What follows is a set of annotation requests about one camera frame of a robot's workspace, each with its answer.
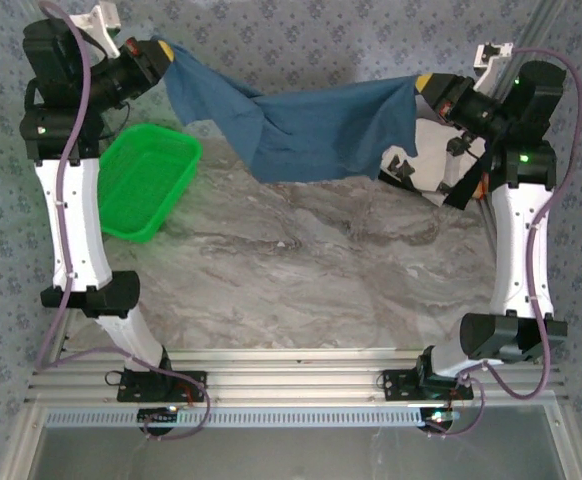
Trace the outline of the blue t-shirt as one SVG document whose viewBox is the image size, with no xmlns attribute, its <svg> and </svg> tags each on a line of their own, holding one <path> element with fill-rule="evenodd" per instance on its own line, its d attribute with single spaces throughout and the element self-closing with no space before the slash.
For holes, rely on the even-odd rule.
<svg viewBox="0 0 582 480">
<path fill-rule="evenodd" d="M 163 81 L 184 125 L 212 121 L 261 183 L 376 179 L 391 146 L 417 152 L 416 79 L 264 94 L 173 46 Z"/>
</svg>

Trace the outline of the white t-shirt with black print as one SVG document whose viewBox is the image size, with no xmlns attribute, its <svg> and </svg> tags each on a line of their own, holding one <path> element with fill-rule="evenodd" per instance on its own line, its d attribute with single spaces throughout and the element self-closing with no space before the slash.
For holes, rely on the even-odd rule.
<svg viewBox="0 0 582 480">
<path fill-rule="evenodd" d="M 463 143 L 460 131 L 444 124 L 420 95 L 416 108 L 417 154 L 410 156 L 399 146 L 389 147 L 382 154 L 379 179 L 440 207 L 485 152 L 485 141 L 478 138 Z"/>
</svg>

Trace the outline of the green plastic basket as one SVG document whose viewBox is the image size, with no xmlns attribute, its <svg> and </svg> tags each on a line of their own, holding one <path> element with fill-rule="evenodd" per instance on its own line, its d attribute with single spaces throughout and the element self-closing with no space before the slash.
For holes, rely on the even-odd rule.
<svg viewBox="0 0 582 480">
<path fill-rule="evenodd" d="M 100 157 L 101 229 L 145 243 L 160 229 L 197 173 L 201 142 L 154 124 L 126 128 Z"/>
</svg>

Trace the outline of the black right controller board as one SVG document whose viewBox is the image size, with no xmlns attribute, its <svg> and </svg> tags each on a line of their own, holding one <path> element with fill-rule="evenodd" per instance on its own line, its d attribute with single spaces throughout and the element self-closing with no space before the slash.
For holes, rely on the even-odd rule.
<svg viewBox="0 0 582 480">
<path fill-rule="evenodd" d="M 450 408 L 421 408 L 420 416 L 423 424 L 419 429 L 427 434 L 444 435 L 452 428 L 453 423 L 460 418 L 460 413 Z"/>
</svg>

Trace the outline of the black controller board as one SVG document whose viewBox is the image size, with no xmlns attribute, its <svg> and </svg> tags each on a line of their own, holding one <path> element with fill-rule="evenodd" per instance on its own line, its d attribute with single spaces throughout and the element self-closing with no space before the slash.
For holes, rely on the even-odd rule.
<svg viewBox="0 0 582 480">
<path fill-rule="evenodd" d="M 161 437 L 173 430 L 177 421 L 176 407 L 141 408 L 136 415 L 136 422 L 145 435 Z"/>
<path fill-rule="evenodd" d="M 427 434 L 444 435 L 452 428 L 453 423 L 460 418 L 460 413 L 450 408 L 421 408 L 420 416 L 423 424 L 419 429 Z"/>
</svg>

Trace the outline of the black left controller board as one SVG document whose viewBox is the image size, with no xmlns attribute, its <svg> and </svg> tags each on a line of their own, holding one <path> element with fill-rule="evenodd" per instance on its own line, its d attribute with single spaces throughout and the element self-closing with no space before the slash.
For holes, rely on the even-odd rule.
<svg viewBox="0 0 582 480">
<path fill-rule="evenodd" d="M 161 437 L 173 430 L 177 421 L 176 407 L 141 408 L 136 415 L 136 422 L 145 435 Z"/>
</svg>

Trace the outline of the grey metal-framed panel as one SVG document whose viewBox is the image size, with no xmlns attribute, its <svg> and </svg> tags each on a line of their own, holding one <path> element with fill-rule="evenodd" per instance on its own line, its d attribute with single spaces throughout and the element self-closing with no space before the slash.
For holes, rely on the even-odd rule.
<svg viewBox="0 0 582 480">
<path fill-rule="evenodd" d="M 26 408 L 0 480 L 582 480 L 582 441 L 554 401 L 460 409 L 452 435 L 419 427 L 51 428 Z"/>
</svg>

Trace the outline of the aluminium upright post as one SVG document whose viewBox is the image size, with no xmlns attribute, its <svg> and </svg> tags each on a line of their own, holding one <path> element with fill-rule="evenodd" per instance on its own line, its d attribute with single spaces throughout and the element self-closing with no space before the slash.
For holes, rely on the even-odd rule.
<svg viewBox="0 0 582 480">
<path fill-rule="evenodd" d="M 531 16 L 515 48 L 543 47 L 557 17 L 565 8 L 567 0 L 537 0 Z"/>
</svg>

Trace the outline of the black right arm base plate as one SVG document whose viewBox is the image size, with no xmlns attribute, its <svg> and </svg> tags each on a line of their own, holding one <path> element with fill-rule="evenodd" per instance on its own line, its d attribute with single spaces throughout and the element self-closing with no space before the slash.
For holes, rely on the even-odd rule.
<svg viewBox="0 0 582 480">
<path fill-rule="evenodd" d="M 381 375 L 382 388 L 387 401 L 420 400 L 472 400 L 472 387 L 461 386 L 455 378 L 426 376 L 416 368 L 385 370 Z"/>
</svg>

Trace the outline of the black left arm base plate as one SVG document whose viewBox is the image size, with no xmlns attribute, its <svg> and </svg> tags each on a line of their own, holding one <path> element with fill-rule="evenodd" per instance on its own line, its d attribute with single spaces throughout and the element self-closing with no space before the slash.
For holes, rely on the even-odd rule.
<svg viewBox="0 0 582 480">
<path fill-rule="evenodd" d="M 204 371 L 178 371 L 193 380 L 193 383 L 180 377 L 165 375 L 154 371 L 122 372 L 117 392 L 121 403 L 158 403 L 204 401 L 204 393 L 199 385 L 206 386 L 207 374 Z"/>
</svg>

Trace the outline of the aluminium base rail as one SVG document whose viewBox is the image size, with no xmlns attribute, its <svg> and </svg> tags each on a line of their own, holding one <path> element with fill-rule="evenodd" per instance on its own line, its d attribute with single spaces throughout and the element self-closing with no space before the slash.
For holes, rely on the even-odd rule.
<svg viewBox="0 0 582 480">
<path fill-rule="evenodd" d="M 177 370 L 207 373 L 207 390 L 216 407 L 379 406 L 384 402 L 379 376 L 410 369 L 418 354 L 392 348 L 175 350 Z M 111 405 L 116 388 L 107 372 L 120 357 L 98 353 L 35 374 L 25 398 L 56 406 Z"/>
</svg>

